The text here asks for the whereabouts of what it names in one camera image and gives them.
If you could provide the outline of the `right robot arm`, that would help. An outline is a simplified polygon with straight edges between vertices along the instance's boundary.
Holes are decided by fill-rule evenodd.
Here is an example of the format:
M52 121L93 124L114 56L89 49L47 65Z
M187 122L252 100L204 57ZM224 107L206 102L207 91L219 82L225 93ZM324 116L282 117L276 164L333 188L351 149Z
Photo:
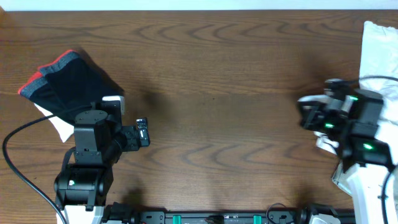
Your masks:
M322 95L303 96L297 107L317 147L337 155L333 181L353 199L355 222L397 223L397 127L382 119L384 97L331 79Z

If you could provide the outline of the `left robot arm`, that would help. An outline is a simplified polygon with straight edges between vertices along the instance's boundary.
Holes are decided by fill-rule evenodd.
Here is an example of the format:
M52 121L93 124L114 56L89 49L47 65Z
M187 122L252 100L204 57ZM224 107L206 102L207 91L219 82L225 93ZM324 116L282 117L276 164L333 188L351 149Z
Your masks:
M76 116L74 135L54 182L58 223L139 223L133 208L106 199L121 154L149 146L147 118L123 126L117 111L88 110Z

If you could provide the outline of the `white Puma t-shirt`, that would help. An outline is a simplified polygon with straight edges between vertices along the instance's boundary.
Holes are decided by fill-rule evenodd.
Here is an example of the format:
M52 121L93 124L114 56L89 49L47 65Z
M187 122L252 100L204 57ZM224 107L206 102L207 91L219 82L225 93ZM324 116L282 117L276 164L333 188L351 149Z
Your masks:
M339 157L338 185L376 194L397 165L397 29L366 21L359 77L325 84L324 94L298 100L300 125Z

